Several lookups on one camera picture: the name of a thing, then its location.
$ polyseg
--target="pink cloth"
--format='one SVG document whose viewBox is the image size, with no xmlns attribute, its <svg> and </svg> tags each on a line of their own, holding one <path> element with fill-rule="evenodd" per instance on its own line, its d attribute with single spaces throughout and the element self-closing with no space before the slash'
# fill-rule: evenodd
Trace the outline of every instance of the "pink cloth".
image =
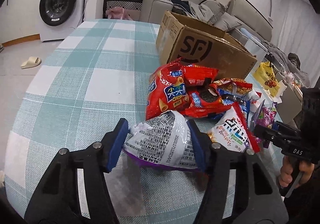
<svg viewBox="0 0 320 224">
<path fill-rule="evenodd" d="M 114 7 L 112 9 L 106 10 L 106 16 L 108 19 L 118 19 L 118 20 L 130 20 L 132 21 L 127 10 L 122 7 Z"/>
</svg>

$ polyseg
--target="yellow plastic bag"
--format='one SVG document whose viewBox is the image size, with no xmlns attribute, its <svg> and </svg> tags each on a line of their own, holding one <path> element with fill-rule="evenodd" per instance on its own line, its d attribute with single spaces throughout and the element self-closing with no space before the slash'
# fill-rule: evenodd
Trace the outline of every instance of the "yellow plastic bag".
<svg viewBox="0 0 320 224">
<path fill-rule="evenodd" d="M 280 85 L 276 80 L 275 74 L 270 62 L 261 62 L 253 77 L 263 86 L 265 90 L 269 90 L 271 96 L 276 96 Z"/>
</svg>

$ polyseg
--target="white snack bag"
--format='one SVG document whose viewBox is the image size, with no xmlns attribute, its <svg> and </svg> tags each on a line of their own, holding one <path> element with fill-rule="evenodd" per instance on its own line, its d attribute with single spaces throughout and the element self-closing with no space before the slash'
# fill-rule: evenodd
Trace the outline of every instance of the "white snack bag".
<svg viewBox="0 0 320 224">
<path fill-rule="evenodd" d="M 246 131 L 247 126 L 241 122 L 240 116 L 243 115 L 241 112 L 236 112 L 235 106 L 234 103 L 219 122 L 209 130 L 208 136 L 212 142 L 218 142 L 230 151 L 242 153 L 250 148 L 251 144 Z"/>
<path fill-rule="evenodd" d="M 182 171 L 197 168 L 190 130 L 179 112 L 166 111 L 132 126 L 130 133 L 133 136 L 123 149 L 140 166 Z"/>
</svg>

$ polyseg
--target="gray pillow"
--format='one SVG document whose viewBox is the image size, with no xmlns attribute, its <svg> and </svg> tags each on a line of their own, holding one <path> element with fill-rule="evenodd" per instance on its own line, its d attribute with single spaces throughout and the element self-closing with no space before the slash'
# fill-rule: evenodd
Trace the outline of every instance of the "gray pillow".
<svg viewBox="0 0 320 224">
<path fill-rule="evenodd" d="M 208 6 L 214 14 L 214 17 L 210 20 L 210 24 L 214 24 L 228 9 L 227 6 L 216 0 L 204 0 L 200 4 Z"/>
<path fill-rule="evenodd" d="M 243 22 L 241 22 L 238 18 L 225 12 L 213 26 L 228 32 L 242 24 Z"/>
</svg>

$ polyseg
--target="washing machine door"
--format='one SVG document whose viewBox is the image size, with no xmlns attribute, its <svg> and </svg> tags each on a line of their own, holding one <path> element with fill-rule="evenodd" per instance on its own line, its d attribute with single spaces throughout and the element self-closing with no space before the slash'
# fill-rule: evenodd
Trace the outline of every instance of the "washing machine door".
<svg viewBox="0 0 320 224">
<path fill-rule="evenodd" d="M 39 12 L 47 25 L 58 26 L 68 20 L 75 6 L 76 0 L 40 0 Z"/>
</svg>

